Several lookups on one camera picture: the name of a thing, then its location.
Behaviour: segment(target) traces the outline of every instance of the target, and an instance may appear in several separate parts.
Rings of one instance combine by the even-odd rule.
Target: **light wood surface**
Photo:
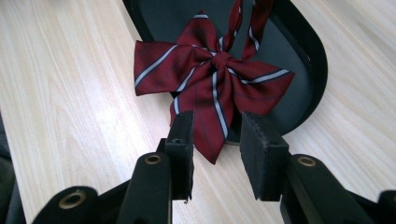
[[[396,4],[293,0],[329,63],[315,113],[287,134],[292,154],[321,159],[370,200],[396,189]],[[134,94],[138,34],[121,0],[0,1],[0,108],[31,222],[57,192],[99,193],[129,179],[169,131],[169,94]],[[280,223],[279,203],[254,200],[238,147],[213,166],[194,153],[192,201],[174,223]]]

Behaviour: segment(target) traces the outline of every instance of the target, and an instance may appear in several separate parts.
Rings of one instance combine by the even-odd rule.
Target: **striped bow tie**
[[[225,36],[218,38],[207,15],[195,15],[176,44],[137,41],[134,52],[136,95],[178,92],[171,117],[194,111],[194,144],[215,163],[227,137],[233,112],[265,115],[275,107],[294,74],[251,58],[262,40],[273,1],[255,1],[241,60],[227,51],[242,20],[243,1],[235,1]]]

